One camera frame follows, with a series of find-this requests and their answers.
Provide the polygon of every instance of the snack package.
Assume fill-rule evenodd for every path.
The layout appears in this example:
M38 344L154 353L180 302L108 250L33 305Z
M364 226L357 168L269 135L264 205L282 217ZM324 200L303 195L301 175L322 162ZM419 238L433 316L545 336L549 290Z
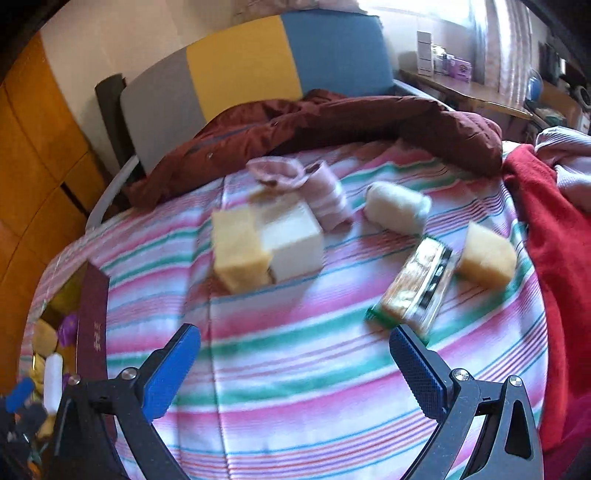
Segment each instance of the snack package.
M451 248L425 236L367 317L387 328L406 323L427 343L457 260Z

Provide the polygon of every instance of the bed headboard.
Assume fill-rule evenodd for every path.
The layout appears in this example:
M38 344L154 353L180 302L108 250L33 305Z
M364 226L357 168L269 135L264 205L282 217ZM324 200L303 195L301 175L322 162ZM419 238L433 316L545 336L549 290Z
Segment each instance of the bed headboard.
M289 12L214 33L162 59L122 89L121 109L149 173L231 106L295 100L314 88L383 95L392 85L377 17Z

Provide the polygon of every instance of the white box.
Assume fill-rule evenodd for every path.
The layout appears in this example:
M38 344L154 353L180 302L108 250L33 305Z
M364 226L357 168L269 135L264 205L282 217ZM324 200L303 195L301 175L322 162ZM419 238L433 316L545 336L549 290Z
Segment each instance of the white box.
M321 270L324 236L308 204L297 194L252 203L264 250L272 253L275 282Z
M433 76L433 50L429 32L417 32L417 70L419 75Z
M429 43L430 45L432 43L430 32L417 32L417 41L420 43Z

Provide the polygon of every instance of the bed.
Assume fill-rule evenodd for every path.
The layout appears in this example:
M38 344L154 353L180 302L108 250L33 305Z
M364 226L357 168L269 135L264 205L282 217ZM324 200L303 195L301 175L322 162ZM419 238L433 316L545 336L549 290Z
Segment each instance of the bed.
M245 203L255 187L240 171L153 211L122 213L67 247L37 288L21 370L31 362L32 326L43 303L91 260L111 278L110 377L139 366L182 323L201 331L193 368L168 413L154 422L190 477L399 478L435 424L392 361L388 332L365 320L415 245L363 215L367 186L389 180L431 196L427 233L454 249L461 249L469 220L515 246L517 274L505 291L454 279L430 348L482 380L522 377L539 421L548 370L544 305L525 230L501 180L475 177L402 141L292 156L303 164L327 161L355 210L350 228L325 234L320 273L234 296L212 276L211 212ZM476 421L451 478L460 477L478 430ZM130 477L142 478L121 434L116 447Z

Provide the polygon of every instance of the red cloth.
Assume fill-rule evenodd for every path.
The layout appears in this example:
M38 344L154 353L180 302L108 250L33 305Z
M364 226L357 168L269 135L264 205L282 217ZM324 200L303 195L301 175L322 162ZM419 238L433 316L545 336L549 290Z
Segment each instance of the red cloth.
M542 448L548 459L559 452L555 458L566 460L584 438L580 429L590 427L588 413L579 408L590 406L584 397L591 394L591 216L560 193L556 172L536 158L531 145L510 153L502 174L529 226L526 247L546 309L550 364ZM550 470L554 476L547 478L558 478L560 469Z
M132 185L129 199L154 207L239 171L253 158L399 137L480 175L501 170L501 129L476 113L449 112L413 96L347 98L312 90L298 102L262 100L220 113Z

